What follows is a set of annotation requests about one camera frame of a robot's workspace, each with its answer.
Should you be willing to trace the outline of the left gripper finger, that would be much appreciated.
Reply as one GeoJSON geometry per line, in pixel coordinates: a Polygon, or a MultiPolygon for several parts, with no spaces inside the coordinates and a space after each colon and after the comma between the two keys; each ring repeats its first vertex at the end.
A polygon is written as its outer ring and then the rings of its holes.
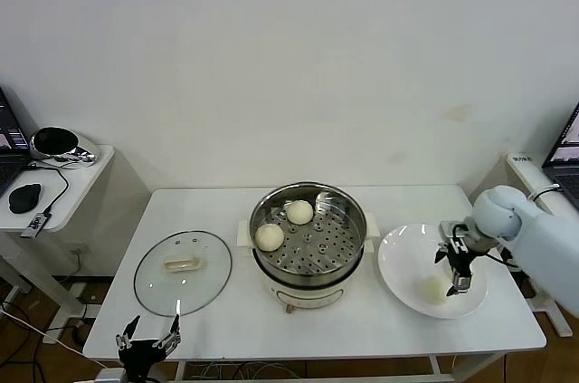
{"type": "Polygon", "coordinates": [[[140,316],[137,315],[123,330],[121,334],[116,335],[118,349],[128,349],[131,347],[131,340],[136,331],[140,316]]]}
{"type": "Polygon", "coordinates": [[[179,322],[180,315],[177,314],[173,319],[169,332],[157,340],[153,347],[157,349],[175,349],[181,341],[179,322]]]}

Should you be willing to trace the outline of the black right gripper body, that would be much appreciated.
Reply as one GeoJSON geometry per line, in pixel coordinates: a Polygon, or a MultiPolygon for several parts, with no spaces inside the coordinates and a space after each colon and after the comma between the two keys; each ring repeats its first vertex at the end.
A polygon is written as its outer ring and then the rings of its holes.
{"type": "Polygon", "coordinates": [[[470,265],[473,261],[473,253],[469,250],[463,251],[448,245],[447,258],[454,274],[458,276],[472,276],[470,265]]]}

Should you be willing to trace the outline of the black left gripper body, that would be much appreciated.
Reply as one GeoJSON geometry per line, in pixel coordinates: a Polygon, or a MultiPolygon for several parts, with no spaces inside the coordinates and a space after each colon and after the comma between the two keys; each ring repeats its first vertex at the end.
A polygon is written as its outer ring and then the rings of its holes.
{"type": "Polygon", "coordinates": [[[167,381],[157,363],[164,362],[164,349],[155,347],[155,340],[135,340],[119,351],[119,359],[127,373],[128,381],[167,381]]]}

